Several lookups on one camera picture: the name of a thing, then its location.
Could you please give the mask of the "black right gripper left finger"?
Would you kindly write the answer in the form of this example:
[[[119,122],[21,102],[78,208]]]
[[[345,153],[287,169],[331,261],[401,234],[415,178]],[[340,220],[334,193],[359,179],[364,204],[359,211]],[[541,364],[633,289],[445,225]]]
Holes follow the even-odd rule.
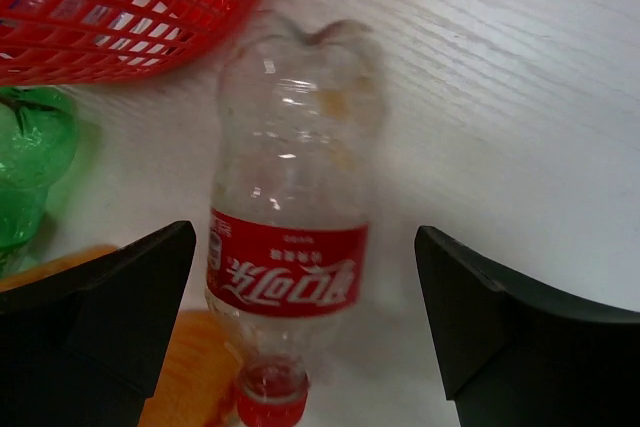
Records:
[[[4,426],[135,426],[154,395],[196,234],[173,222],[1,293]]]

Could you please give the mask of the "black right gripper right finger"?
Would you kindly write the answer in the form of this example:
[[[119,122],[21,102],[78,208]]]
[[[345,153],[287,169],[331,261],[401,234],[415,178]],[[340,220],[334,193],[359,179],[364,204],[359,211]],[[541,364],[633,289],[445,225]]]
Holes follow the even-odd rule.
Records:
[[[635,426],[639,316],[537,281],[422,226],[417,270],[464,426]]]

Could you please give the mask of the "green plastic bottle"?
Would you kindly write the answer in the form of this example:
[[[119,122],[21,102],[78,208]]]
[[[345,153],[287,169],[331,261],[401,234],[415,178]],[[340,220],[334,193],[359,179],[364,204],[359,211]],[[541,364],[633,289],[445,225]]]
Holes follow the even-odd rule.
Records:
[[[1,275],[20,269],[49,189],[78,145],[74,100],[53,87],[1,89]]]

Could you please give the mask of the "red label cola bottle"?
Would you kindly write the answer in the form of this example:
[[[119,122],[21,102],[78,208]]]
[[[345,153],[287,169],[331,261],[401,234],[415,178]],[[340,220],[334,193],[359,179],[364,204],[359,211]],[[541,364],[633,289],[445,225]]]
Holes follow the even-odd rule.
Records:
[[[264,12],[221,68],[206,299],[241,357],[241,426],[300,422],[318,360],[359,298],[382,67],[360,21],[307,32]]]

